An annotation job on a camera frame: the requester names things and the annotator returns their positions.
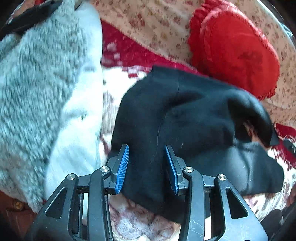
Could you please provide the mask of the black pants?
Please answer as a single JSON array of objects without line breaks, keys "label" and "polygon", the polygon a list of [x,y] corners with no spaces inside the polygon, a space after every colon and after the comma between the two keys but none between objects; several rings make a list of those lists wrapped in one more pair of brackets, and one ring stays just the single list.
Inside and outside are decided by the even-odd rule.
[{"label": "black pants", "polygon": [[123,195],[154,214],[181,222],[184,198],[165,175],[165,146],[208,176],[224,174],[242,196],[276,193],[283,168],[265,148],[278,144],[271,119],[245,90],[178,69],[154,66],[122,98],[110,156],[130,156]]}]

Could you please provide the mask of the grey fleece white jacket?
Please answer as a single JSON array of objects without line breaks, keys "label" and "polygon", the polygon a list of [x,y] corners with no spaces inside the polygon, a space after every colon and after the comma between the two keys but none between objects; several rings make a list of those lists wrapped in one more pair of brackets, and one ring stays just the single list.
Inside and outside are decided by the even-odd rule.
[{"label": "grey fleece white jacket", "polygon": [[1,40],[1,191],[34,212],[66,175],[101,164],[102,49],[100,17],[87,1],[63,1]]}]

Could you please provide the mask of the red white floral blanket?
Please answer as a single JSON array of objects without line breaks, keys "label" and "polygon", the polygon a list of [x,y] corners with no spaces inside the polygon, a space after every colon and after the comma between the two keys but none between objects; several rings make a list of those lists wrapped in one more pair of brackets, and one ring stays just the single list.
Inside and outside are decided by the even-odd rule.
[{"label": "red white floral blanket", "polygon": [[[141,46],[111,24],[103,21],[103,58],[106,68],[103,97],[103,119],[99,136],[99,154],[106,160],[111,148],[112,131],[122,90],[128,90],[156,65],[198,74],[188,65],[171,61]],[[290,147],[279,144],[269,152],[283,166],[284,188],[279,194],[247,198],[257,217],[264,218],[273,209],[286,206],[286,198],[295,184],[295,156]],[[109,197],[111,224],[115,240],[177,240],[180,225],[154,215],[121,194]]]}]

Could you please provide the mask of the red heart-shaped pillow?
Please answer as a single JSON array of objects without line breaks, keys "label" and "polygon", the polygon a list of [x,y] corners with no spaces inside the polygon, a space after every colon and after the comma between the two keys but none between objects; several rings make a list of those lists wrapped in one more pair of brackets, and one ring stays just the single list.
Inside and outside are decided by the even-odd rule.
[{"label": "red heart-shaped pillow", "polygon": [[279,57],[263,32],[234,4],[205,1],[190,20],[191,63],[210,77],[263,100],[275,95]]}]

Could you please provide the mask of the floral beige quilt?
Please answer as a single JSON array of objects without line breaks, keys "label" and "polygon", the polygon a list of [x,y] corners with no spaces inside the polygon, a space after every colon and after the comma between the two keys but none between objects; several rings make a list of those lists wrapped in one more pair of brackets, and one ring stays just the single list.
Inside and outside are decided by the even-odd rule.
[{"label": "floral beige quilt", "polygon": [[[189,20],[202,1],[91,1],[100,18],[152,51],[189,62]],[[276,94],[263,101],[273,121],[295,127],[295,46],[265,1],[233,1],[271,42],[280,59]]]}]

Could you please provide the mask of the black garment on jacket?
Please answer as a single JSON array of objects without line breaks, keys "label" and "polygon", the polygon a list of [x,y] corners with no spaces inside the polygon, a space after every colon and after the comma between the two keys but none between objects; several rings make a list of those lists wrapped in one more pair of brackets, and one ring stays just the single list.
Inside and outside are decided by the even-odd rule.
[{"label": "black garment on jacket", "polygon": [[10,34],[23,35],[36,24],[49,18],[61,4],[62,1],[48,1],[27,9],[2,27],[1,40]]}]

